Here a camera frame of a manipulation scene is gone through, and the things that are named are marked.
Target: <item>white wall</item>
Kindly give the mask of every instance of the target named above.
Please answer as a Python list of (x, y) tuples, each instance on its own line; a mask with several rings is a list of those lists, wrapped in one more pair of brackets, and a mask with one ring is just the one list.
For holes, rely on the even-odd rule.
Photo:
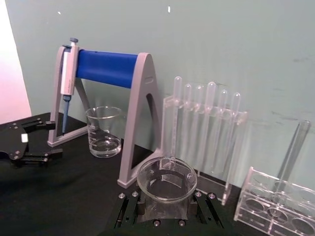
[(0, 0), (0, 124), (30, 117), (31, 108), (4, 0)]

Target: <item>micropipette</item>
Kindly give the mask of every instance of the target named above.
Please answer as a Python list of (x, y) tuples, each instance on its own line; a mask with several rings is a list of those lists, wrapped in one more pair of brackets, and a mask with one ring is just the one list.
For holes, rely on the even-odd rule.
[(76, 78), (77, 71), (77, 61), (78, 61), (78, 53), (79, 47), (76, 46), (78, 39), (70, 38), (71, 45), (66, 46), (66, 49), (63, 53), (63, 70), (62, 70), (62, 82), (61, 82), (61, 91), (60, 93), (63, 95), (64, 104), (64, 112), (63, 112), (63, 135), (65, 134), (65, 128), (67, 124), (68, 111), (69, 111), (69, 103), (71, 100), (71, 96), (74, 92), (74, 82)]

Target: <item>glass beaker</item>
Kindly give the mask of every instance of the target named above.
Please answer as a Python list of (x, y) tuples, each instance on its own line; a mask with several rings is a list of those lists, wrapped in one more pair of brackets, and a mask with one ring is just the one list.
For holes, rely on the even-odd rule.
[(122, 149), (122, 110), (94, 107), (86, 111), (90, 152), (99, 158), (117, 155)]
[(187, 219), (197, 175), (186, 162), (172, 157), (149, 160), (140, 167), (137, 182), (145, 194), (143, 220)]

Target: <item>black metal mount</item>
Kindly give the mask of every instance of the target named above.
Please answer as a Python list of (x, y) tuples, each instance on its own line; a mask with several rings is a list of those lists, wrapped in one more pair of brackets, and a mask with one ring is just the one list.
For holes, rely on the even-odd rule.
[(121, 193), (99, 236), (238, 236), (214, 193), (195, 191), (188, 204), (187, 219), (153, 219), (138, 223), (145, 202), (138, 189)]
[(52, 121), (43, 122), (40, 118), (26, 123), (19, 121), (0, 126), (0, 160), (8, 161), (13, 168), (47, 166), (53, 159), (61, 158), (62, 149), (29, 152), (28, 134), (40, 129), (55, 129)]

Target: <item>pipette stand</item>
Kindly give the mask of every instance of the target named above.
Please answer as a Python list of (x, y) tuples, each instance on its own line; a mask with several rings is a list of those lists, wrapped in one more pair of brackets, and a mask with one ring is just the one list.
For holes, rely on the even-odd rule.
[[(61, 101), (60, 88), (62, 81), (63, 53), (65, 49), (65, 46), (60, 47), (57, 54), (54, 100), (50, 117), (50, 121), (56, 123), (56, 129), (49, 132), (48, 145), (51, 147), (87, 134), (87, 127), (83, 127), (65, 133), (63, 136), (57, 136), (59, 125), (58, 113)], [(158, 84), (152, 56), (148, 53), (132, 55), (80, 49), (76, 77), (75, 88), (78, 91), (85, 110), (90, 106), (81, 79), (131, 89), (121, 168), (118, 179), (118, 184), (121, 187), (128, 188), (135, 181), (139, 167), (145, 161), (158, 157), (161, 154), (162, 99), (158, 93)], [(132, 167), (135, 131), (139, 125), (140, 113), (145, 100), (149, 103), (157, 148), (149, 157), (135, 167)]]

